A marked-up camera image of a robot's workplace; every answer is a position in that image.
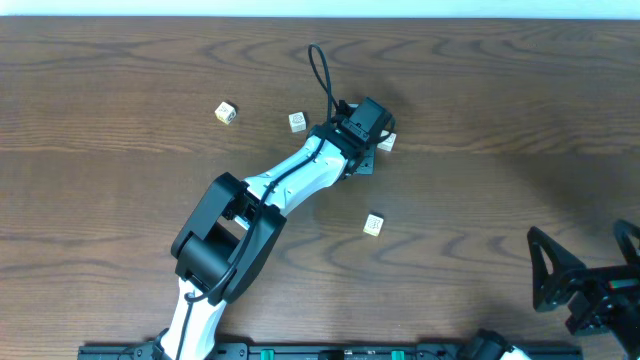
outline black cable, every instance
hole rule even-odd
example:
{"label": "black cable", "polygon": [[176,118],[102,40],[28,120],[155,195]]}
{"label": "black cable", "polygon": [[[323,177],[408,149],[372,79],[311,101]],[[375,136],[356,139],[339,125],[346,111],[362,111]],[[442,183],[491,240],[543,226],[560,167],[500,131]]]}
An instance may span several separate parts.
{"label": "black cable", "polygon": [[[325,79],[327,79],[327,86],[325,86],[324,82],[322,82],[322,79],[320,78],[320,74],[318,74],[318,70],[316,69],[316,63],[313,62],[313,54],[311,53],[313,49],[318,50],[318,53],[320,54],[320,58],[322,59],[322,66],[324,67],[324,70],[325,70],[324,77]],[[338,110],[338,102],[336,101],[336,99],[333,98],[333,95],[331,94],[331,83],[330,83],[331,80],[329,80],[329,77],[328,77],[327,60],[324,57],[324,53],[322,52],[320,45],[314,44],[314,43],[309,44],[309,47],[307,48],[307,54],[309,55],[309,62],[311,63],[313,74],[316,76],[316,79],[318,79],[318,82],[320,83],[320,86],[322,86],[322,88],[324,89],[324,92],[327,93],[329,100],[333,102],[333,106],[335,106],[336,110]]]}
{"label": "black cable", "polygon": [[394,117],[391,118],[391,129],[389,129],[389,133],[385,136],[379,136],[377,141],[372,141],[374,144],[380,144],[381,142],[387,140],[389,138],[389,136],[391,136],[391,133],[393,132],[393,129],[396,127],[396,119]]}
{"label": "black cable", "polygon": [[[191,293],[184,294],[185,299],[191,296]],[[182,331],[180,332],[180,342],[178,343],[178,353],[176,354],[176,360],[180,360],[180,354],[182,353],[182,345],[184,344],[184,335],[187,333],[187,324],[189,322],[189,316],[191,316],[191,310],[193,310],[193,303],[187,301],[187,314],[184,316],[182,322]]]}
{"label": "black cable", "polygon": [[[324,68],[324,77],[327,80],[326,86],[322,81],[322,79],[320,78],[320,75],[318,74],[318,70],[316,69],[316,64],[313,62],[313,49],[316,49],[318,51],[318,54],[320,55],[320,59],[322,60],[322,67]],[[316,75],[316,79],[318,79],[320,86],[322,86],[324,91],[327,93],[327,119],[324,124],[328,125],[331,123],[331,105],[334,105],[337,109],[338,103],[333,98],[333,95],[331,92],[331,77],[329,76],[329,66],[327,65],[327,59],[325,58],[324,53],[322,52],[322,49],[318,44],[313,44],[313,43],[309,44],[307,53],[309,55],[309,63],[311,63],[311,68],[313,69],[313,73]],[[307,165],[308,163],[316,159],[316,157],[318,156],[318,153],[320,153],[320,150],[322,150],[322,147],[324,146],[324,142],[327,137],[326,134],[327,132],[325,131],[322,135],[322,138],[320,139],[320,143],[318,144],[318,147],[313,152],[313,154],[311,154],[310,157],[306,158],[304,161],[301,161],[299,164],[287,170],[286,172],[278,176],[275,180],[269,183],[269,186],[267,187],[265,192],[262,194],[262,197],[260,198],[260,202],[258,203],[258,207],[253,216],[253,221],[251,222],[251,225],[249,225],[249,229],[247,229],[247,233],[245,234],[244,241],[242,242],[242,245],[240,245],[240,249],[238,249],[238,253],[236,254],[236,257],[233,259],[233,262],[231,263],[229,268],[224,272],[222,277],[220,277],[220,280],[216,283],[216,285],[211,287],[209,290],[207,290],[200,296],[191,297],[191,294],[185,294],[184,299],[189,304],[189,308],[187,310],[187,315],[185,316],[184,322],[182,324],[182,334],[180,335],[180,342],[178,344],[178,355],[176,360],[180,358],[180,351],[182,350],[184,335],[187,329],[187,322],[189,321],[189,315],[191,314],[191,308],[193,307],[193,303],[207,299],[209,296],[213,295],[218,291],[220,291],[220,294],[224,292],[224,289],[227,287],[227,285],[235,275],[236,270],[238,268],[238,264],[240,264],[240,261],[242,260],[242,256],[244,255],[244,253],[247,250],[247,247],[249,246],[249,242],[251,241],[251,237],[253,235],[253,232],[255,231],[256,224],[258,223],[260,217],[262,216],[262,208],[264,207],[264,203],[267,201],[269,194],[273,191],[273,189],[276,188],[276,186],[280,181],[282,181],[282,179],[286,178],[287,176],[291,175],[295,171],[299,170],[301,167]]]}

